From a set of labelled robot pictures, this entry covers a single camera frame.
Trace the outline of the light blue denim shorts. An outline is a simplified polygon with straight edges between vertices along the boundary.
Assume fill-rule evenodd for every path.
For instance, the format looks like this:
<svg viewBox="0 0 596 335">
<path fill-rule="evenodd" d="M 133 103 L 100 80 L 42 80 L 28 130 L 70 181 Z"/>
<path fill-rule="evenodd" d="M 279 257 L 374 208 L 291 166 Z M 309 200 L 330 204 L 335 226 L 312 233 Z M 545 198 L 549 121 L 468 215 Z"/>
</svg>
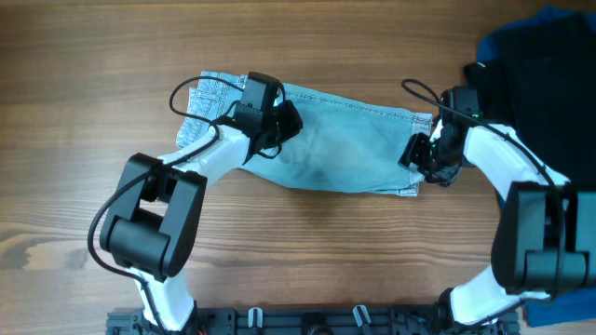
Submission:
<svg viewBox="0 0 596 335">
<path fill-rule="evenodd" d="M 281 151 L 254 156 L 244 170 L 287 188 L 417 196 L 424 177 L 399 160 L 411 136 L 429 133 L 431 114 L 284 88 L 303 127 Z"/>
</svg>

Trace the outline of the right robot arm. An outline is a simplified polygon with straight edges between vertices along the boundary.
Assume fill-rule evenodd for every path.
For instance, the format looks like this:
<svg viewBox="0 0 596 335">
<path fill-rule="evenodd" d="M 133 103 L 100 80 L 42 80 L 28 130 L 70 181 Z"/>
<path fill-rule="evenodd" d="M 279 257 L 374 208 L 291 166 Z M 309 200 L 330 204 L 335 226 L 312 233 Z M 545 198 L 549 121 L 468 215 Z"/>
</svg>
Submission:
<svg viewBox="0 0 596 335">
<path fill-rule="evenodd" d="M 441 295 L 435 328 L 486 327 L 527 302 L 594 291 L 595 188 L 549 167 L 512 127 L 478 119 L 440 124 L 431 135 L 412 135 L 400 164 L 441 186 L 473 166 L 504 202 L 489 265 Z"/>
</svg>

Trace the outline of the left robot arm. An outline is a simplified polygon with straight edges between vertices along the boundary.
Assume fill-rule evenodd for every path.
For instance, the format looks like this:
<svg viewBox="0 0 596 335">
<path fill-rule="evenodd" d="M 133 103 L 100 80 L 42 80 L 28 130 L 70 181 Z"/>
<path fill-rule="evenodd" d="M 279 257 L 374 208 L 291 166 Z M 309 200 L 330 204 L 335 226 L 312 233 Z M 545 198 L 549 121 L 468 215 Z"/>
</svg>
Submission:
<svg viewBox="0 0 596 335">
<path fill-rule="evenodd" d="M 196 240 L 208 188 L 267 149 L 280 149 L 303 121 L 294 104 L 234 102 L 232 115 L 210 122 L 203 137 L 155 158 L 133 155 L 115 193 L 89 229 L 116 265 L 135 281 L 143 307 L 110 313 L 109 334 L 202 334 L 183 267 Z"/>
</svg>

